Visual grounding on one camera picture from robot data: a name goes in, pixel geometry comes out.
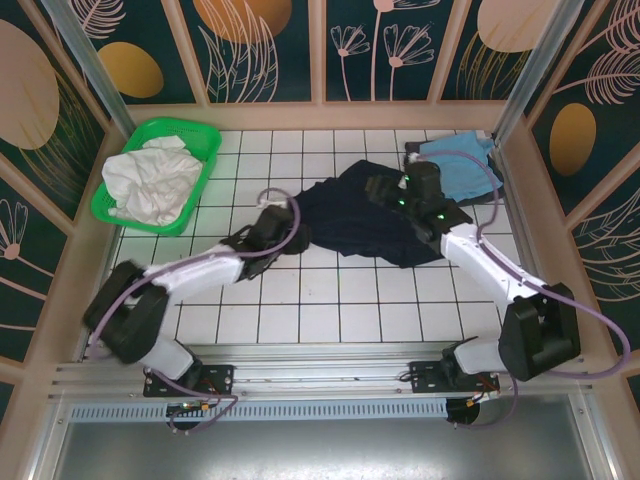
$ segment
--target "plastic laundry basket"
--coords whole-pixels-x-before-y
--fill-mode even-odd
[[[122,149],[122,153],[130,150],[138,150],[146,141],[153,138],[167,137],[170,135],[180,137],[186,144],[187,150],[191,152],[191,155],[204,163],[200,177],[176,221],[162,227],[109,215],[109,209],[115,207],[116,201],[109,195],[104,182],[98,187],[98,190],[91,199],[91,211],[98,220],[166,236],[177,236],[185,231],[189,219],[193,214],[193,210],[198,204],[202,190],[204,190],[209,175],[216,164],[216,152],[220,147],[222,137],[218,130],[209,125],[179,120],[177,118],[154,118],[144,122],[133,132],[133,135]]]

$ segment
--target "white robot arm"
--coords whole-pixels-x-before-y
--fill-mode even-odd
[[[398,201],[394,190],[397,184],[389,187],[386,181],[373,181],[367,188],[370,199],[407,216],[419,238],[460,266],[491,294],[502,317],[503,330],[499,338],[467,339],[445,349],[442,364],[451,385],[455,385],[458,376],[479,372],[506,371],[526,381],[579,355],[575,310],[523,286],[521,280],[514,279],[499,267],[480,248],[476,225],[454,202],[430,200],[425,210],[424,202],[412,200],[411,195],[407,195],[410,192],[401,192],[403,197]],[[261,274],[280,252],[246,260],[234,253],[261,252],[278,244],[290,232],[292,223],[293,216],[288,209],[270,205],[255,225],[243,228],[202,254],[207,257],[204,261],[185,267],[179,267],[182,262],[179,261],[144,268],[132,262],[121,263],[85,313],[84,322],[94,330],[124,290],[144,276],[166,271],[136,291],[139,300],[135,306],[121,306],[116,310],[100,338],[123,363],[139,362],[192,388],[200,380],[202,365],[184,345],[160,334],[167,305],[214,286],[229,285]],[[304,228],[300,232],[297,241],[289,244],[293,246],[287,247],[288,251],[285,248],[284,253],[297,254],[308,247],[308,234]],[[518,272],[521,279],[565,296],[571,295],[563,285],[548,287],[513,264],[486,238],[481,237],[480,241]]]

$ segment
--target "light blue cloth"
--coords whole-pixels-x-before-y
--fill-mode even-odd
[[[420,145],[420,153],[428,155],[438,150],[459,150],[473,155],[489,165],[487,155],[493,148],[493,140],[478,139],[475,132],[461,133]],[[440,167],[442,193],[456,202],[476,198],[493,191],[491,180],[478,165],[459,155],[436,155],[429,158]],[[493,175],[498,188],[502,182]]]

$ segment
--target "white tile floor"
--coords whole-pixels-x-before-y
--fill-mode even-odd
[[[187,231],[158,238],[125,230],[116,262],[164,263],[200,253],[255,222],[267,186],[297,194],[354,162],[399,168],[404,142],[453,130],[223,132],[218,163]],[[482,221],[491,206],[468,207]],[[506,209],[487,237],[519,263]],[[428,342],[498,333],[494,304],[462,270],[440,260],[399,269],[311,246],[281,256],[261,277],[171,306],[163,332],[185,344]]]

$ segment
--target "white cloth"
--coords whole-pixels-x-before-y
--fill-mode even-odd
[[[178,136],[159,137],[134,150],[109,157],[102,178],[116,201],[109,215],[147,225],[173,223],[184,208],[202,170]]]

